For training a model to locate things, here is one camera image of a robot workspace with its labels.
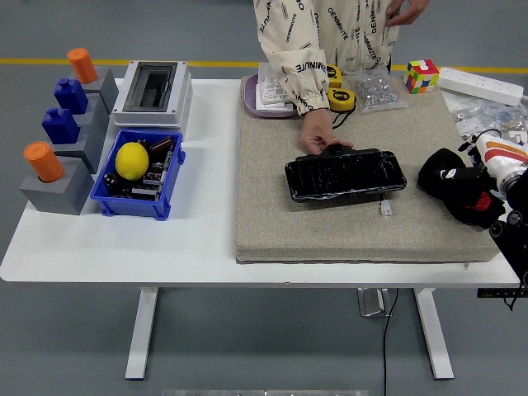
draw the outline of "beige felt mat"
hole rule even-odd
[[[356,149],[396,154],[408,185],[388,194],[393,214],[385,217],[379,196],[293,202],[284,166],[306,154],[299,144],[302,120],[253,115],[243,100],[246,80],[239,102],[239,262],[479,262],[498,253],[487,230],[460,223],[441,201],[417,189],[418,171],[429,156],[444,147],[456,151],[461,143],[439,90],[411,95],[394,78],[408,108],[358,111],[335,130]]]

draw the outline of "tape measure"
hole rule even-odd
[[[335,64],[327,64],[327,75],[330,88],[341,88],[341,70]]]
[[[348,89],[329,88],[328,101],[332,111],[352,111],[356,107],[356,95]]]

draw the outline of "hand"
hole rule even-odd
[[[342,142],[332,132],[332,119],[327,109],[317,109],[304,115],[303,129],[300,131],[300,143],[311,154],[320,154],[330,144],[341,143],[352,147],[351,142]]]
[[[398,25],[410,25],[424,12],[429,0],[408,0],[408,7],[400,14],[400,9],[405,0],[393,0],[387,7],[386,27]]]

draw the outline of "orange cap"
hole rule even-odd
[[[34,142],[27,146],[24,158],[44,183],[55,182],[64,175],[63,164],[46,142]]]
[[[81,84],[97,80],[97,72],[86,48],[74,48],[68,52],[68,60]]]

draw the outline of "blue plastic bin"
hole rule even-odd
[[[159,199],[152,201],[109,196],[109,188],[103,181],[103,176],[109,172],[116,171],[116,155],[121,146],[129,142],[137,142],[138,140],[146,140],[148,143],[154,144],[168,136],[174,139],[175,147]],[[183,135],[172,130],[120,130],[92,188],[90,198],[99,203],[101,212],[105,216],[133,215],[154,217],[156,220],[168,219],[171,210],[172,191],[174,190],[178,171],[186,156],[182,151],[182,140]]]

